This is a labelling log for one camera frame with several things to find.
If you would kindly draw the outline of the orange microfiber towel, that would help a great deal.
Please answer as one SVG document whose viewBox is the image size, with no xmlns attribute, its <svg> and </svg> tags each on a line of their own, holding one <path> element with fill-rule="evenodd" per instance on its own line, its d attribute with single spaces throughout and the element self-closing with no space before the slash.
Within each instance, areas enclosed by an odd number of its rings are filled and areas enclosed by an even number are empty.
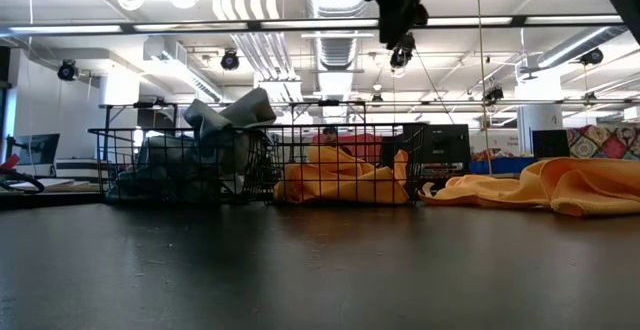
<svg viewBox="0 0 640 330">
<path fill-rule="evenodd" d="M 418 192 L 420 199 L 431 206 L 498 209 L 550 207 L 537 175 L 521 175 L 518 179 L 465 175 L 449 179 L 435 194 L 431 193 L 432 187 L 432 183 L 425 183 Z"/>
<path fill-rule="evenodd" d="M 375 167 L 361 175 L 340 175 L 319 166 L 292 163 L 284 166 L 282 179 L 274 186 L 273 198 L 289 203 L 346 201 L 358 203 L 403 204 L 409 200 L 408 154 L 398 151 L 391 167 Z"/>
<path fill-rule="evenodd" d="M 536 162 L 520 174 L 539 200 L 573 217 L 640 215 L 640 162 L 605 158 L 555 158 Z"/>
<path fill-rule="evenodd" d="M 306 154 L 310 164 L 340 175 L 361 176 L 375 170 L 372 164 L 337 147 L 310 146 Z"/>
</svg>

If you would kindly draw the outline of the grey towels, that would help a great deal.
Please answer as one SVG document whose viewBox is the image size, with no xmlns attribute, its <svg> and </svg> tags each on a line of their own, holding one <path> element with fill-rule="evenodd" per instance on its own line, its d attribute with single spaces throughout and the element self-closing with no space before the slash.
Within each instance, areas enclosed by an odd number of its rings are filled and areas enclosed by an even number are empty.
<svg viewBox="0 0 640 330">
<path fill-rule="evenodd" d="M 145 191 L 171 200 L 204 202 L 239 195 L 255 157 L 252 142 L 250 135 L 236 131 L 150 137 L 136 157 L 134 179 Z"/>
</svg>

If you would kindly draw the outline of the person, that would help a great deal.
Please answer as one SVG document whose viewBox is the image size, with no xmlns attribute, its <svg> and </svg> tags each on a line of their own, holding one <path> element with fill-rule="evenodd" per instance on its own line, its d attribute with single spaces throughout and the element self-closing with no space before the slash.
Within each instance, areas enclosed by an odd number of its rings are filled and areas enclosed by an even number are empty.
<svg viewBox="0 0 640 330">
<path fill-rule="evenodd" d="M 327 126 L 313 137 L 312 143 L 337 147 L 350 156 L 376 163 L 381 155 L 382 138 L 368 133 L 341 135 L 336 127 Z"/>
</svg>

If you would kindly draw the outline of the blue storage bin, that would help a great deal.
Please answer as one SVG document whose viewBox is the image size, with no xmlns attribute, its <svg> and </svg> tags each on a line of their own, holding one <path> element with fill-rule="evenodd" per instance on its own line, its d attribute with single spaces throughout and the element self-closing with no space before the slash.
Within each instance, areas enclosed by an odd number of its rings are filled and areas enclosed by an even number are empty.
<svg viewBox="0 0 640 330">
<path fill-rule="evenodd" d="M 533 157 L 503 157 L 495 158 L 490 162 L 472 161 L 469 163 L 469 172 L 475 175 L 488 175 L 489 169 L 492 174 L 519 174 L 523 169 L 536 162 Z"/>
</svg>

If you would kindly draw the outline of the colourful patchwork quilt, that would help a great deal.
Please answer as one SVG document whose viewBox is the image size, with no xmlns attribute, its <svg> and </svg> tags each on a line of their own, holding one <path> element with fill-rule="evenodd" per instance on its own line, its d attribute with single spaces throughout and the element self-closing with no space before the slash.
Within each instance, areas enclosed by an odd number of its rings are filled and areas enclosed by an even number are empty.
<svg viewBox="0 0 640 330">
<path fill-rule="evenodd" d="M 567 130 L 570 155 L 640 161 L 640 126 L 587 125 Z"/>
</svg>

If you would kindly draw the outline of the black table mat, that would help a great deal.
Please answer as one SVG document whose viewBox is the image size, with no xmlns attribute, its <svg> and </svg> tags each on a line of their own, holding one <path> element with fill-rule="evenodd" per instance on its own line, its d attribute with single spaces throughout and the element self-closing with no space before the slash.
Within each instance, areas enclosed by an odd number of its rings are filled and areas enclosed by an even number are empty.
<svg viewBox="0 0 640 330">
<path fill-rule="evenodd" d="M 640 217 L 0 212 L 0 330 L 640 330 Z"/>
</svg>

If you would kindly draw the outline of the white shelf unit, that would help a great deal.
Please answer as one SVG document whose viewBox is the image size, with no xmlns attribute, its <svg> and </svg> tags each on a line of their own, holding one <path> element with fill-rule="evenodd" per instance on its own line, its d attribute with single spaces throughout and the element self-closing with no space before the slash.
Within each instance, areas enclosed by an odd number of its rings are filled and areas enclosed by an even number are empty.
<svg viewBox="0 0 640 330">
<path fill-rule="evenodd" d="M 56 159 L 54 168 L 58 178 L 90 183 L 98 183 L 101 179 L 98 161 L 95 159 Z"/>
</svg>

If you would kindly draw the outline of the silver ventilation duct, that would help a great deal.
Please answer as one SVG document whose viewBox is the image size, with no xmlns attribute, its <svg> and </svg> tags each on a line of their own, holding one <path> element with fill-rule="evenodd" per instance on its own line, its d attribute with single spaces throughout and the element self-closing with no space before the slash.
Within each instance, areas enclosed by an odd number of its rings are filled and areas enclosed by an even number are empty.
<svg viewBox="0 0 640 330">
<path fill-rule="evenodd" d="M 583 55 L 600 45 L 624 34 L 627 26 L 607 26 L 583 30 L 537 58 L 537 66 L 553 68 Z"/>
<path fill-rule="evenodd" d="M 364 0 L 307 0 L 313 18 L 360 18 L 367 3 Z M 347 70 L 355 59 L 355 38 L 321 38 L 316 40 L 320 65 L 326 70 Z"/>
</svg>

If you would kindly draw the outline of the distant black table frame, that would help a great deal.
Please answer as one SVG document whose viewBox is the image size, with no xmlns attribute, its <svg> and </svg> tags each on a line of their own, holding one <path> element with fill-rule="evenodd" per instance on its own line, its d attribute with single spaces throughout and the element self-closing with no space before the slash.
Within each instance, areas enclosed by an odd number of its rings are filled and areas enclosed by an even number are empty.
<svg viewBox="0 0 640 330">
<path fill-rule="evenodd" d="M 179 123 L 178 105 L 162 99 L 133 104 L 101 104 L 99 108 L 105 111 L 104 130 L 176 128 Z"/>
</svg>

